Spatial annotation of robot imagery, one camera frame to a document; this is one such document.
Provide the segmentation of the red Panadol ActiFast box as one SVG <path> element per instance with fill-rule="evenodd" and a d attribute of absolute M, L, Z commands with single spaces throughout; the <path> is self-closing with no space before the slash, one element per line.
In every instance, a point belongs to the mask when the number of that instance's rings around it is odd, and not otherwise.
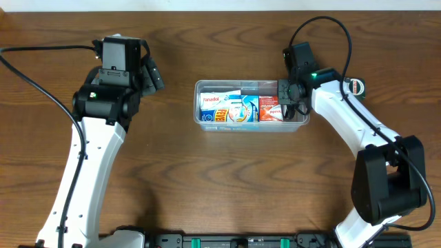
<path fill-rule="evenodd" d="M 277 96 L 259 96 L 259 121 L 283 121 Z"/>

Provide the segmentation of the blue medicine box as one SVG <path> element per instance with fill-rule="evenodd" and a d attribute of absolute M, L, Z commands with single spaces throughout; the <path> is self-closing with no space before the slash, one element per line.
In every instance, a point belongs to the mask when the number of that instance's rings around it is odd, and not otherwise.
<path fill-rule="evenodd" d="M 233 96 L 227 108 L 201 110 L 201 120 L 224 123 L 258 122 L 258 105 L 259 97 L 256 95 Z"/>

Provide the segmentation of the white Panadol box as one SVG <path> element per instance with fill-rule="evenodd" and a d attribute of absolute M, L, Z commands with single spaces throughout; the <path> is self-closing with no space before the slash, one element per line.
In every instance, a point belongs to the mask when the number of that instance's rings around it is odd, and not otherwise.
<path fill-rule="evenodd" d="M 199 103 L 201 110 L 217 110 L 227 108 L 231 97 L 240 96 L 240 90 L 228 92 L 203 92 L 200 93 Z"/>

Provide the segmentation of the dark bottle white cap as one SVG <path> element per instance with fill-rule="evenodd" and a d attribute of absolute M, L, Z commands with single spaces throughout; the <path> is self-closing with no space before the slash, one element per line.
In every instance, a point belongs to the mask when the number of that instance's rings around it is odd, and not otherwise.
<path fill-rule="evenodd" d="M 296 115 L 296 106 L 295 105 L 282 105 L 283 109 L 283 120 L 291 121 Z"/>

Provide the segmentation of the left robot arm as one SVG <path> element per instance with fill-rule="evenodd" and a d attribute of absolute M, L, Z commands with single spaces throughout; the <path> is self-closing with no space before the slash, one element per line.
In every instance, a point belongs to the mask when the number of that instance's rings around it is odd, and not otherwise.
<path fill-rule="evenodd" d="M 100 66 L 72 99 L 72 140 L 57 197 L 35 247 L 148 247 L 141 227 L 99 235 L 110 172 L 141 98 L 164 87 L 147 41 L 107 36 L 93 42 Z"/>

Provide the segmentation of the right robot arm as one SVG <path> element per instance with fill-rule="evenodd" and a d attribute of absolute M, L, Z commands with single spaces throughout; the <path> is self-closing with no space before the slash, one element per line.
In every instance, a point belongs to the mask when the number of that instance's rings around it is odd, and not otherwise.
<path fill-rule="evenodd" d="M 384 126 L 353 95 L 351 80 L 319 68 L 307 42 L 283 50 L 288 79 L 278 82 L 285 117 L 315 111 L 356 157 L 353 209 L 334 229 L 337 247 L 367 247 L 390 224 L 427 203 L 424 148 Z"/>

